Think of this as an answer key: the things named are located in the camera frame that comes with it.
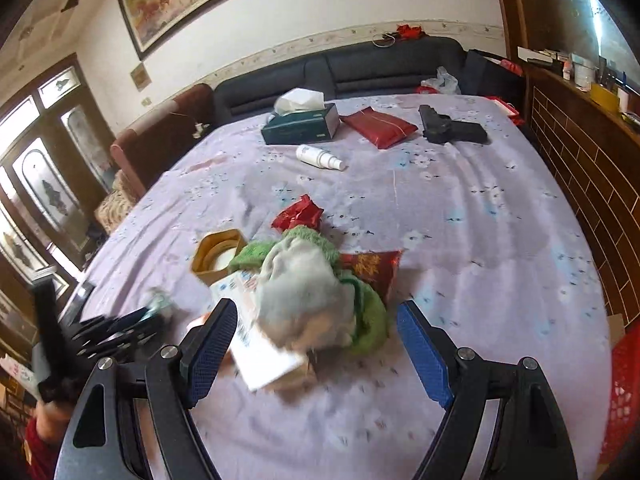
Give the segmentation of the person's left hand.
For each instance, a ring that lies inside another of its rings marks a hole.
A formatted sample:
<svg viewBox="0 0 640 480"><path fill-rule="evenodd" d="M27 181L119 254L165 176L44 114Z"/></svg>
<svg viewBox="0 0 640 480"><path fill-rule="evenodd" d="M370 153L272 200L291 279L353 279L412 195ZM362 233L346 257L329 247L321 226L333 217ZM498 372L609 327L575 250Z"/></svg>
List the person's left hand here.
<svg viewBox="0 0 640 480"><path fill-rule="evenodd" d="M63 442L74 412L73 404L38 401L35 409L36 433L47 445L57 448Z"/></svg>

